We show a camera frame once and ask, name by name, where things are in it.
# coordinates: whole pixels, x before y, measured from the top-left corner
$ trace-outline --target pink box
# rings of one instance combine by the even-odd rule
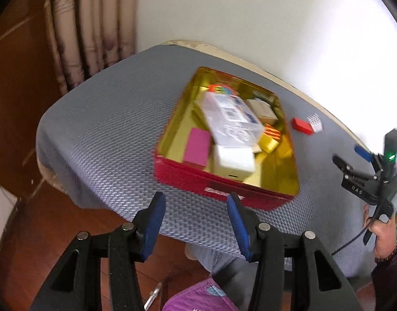
[[[192,128],[187,140],[183,163],[202,170],[207,165],[210,149],[210,132]]]

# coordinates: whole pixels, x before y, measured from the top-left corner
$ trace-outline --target black cable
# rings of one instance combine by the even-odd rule
[[[348,241],[346,244],[343,244],[341,247],[339,247],[336,251],[331,253],[331,256],[334,256],[335,254],[337,254],[338,252],[340,252],[341,250],[343,250],[345,247],[348,247],[350,244],[352,244],[355,240],[357,240],[361,234],[363,234],[367,228],[370,226],[371,222],[373,221],[372,218],[369,219],[369,223],[361,230],[361,232],[359,232],[359,234],[357,234],[356,236],[354,236],[350,241]]]

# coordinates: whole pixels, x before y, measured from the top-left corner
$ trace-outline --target wooden cabinet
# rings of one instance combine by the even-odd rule
[[[0,184],[18,197],[40,182],[35,133],[59,97],[43,0],[12,0],[0,16]]]

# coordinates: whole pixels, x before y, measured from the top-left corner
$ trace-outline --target blue clip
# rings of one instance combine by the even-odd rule
[[[148,225],[145,228],[144,247],[141,252],[141,257],[146,260],[152,254],[156,243],[156,238],[160,233],[160,227],[165,214],[165,195],[161,192],[156,192],[148,207],[149,219]]]
[[[229,214],[230,223],[232,224],[233,231],[235,232],[241,254],[247,261],[249,261],[252,256],[250,251],[249,233],[241,217],[241,213],[239,212],[239,209],[231,195],[227,197],[227,212]]]
[[[368,151],[366,151],[363,147],[361,147],[360,145],[356,145],[356,146],[354,146],[354,150],[364,160],[366,160],[367,162],[372,162],[373,155],[371,153],[369,153]]]

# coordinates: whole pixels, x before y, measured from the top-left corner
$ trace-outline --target bracelet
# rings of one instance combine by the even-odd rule
[[[383,258],[383,259],[378,259],[378,258],[376,258],[376,259],[374,259],[374,261],[375,261],[377,264],[379,264],[379,263],[387,263],[387,262],[390,262],[390,261],[392,260],[392,258],[393,258],[396,254],[397,254],[397,244],[396,244],[396,247],[394,247],[394,250],[392,251],[392,253],[391,253],[388,257]]]

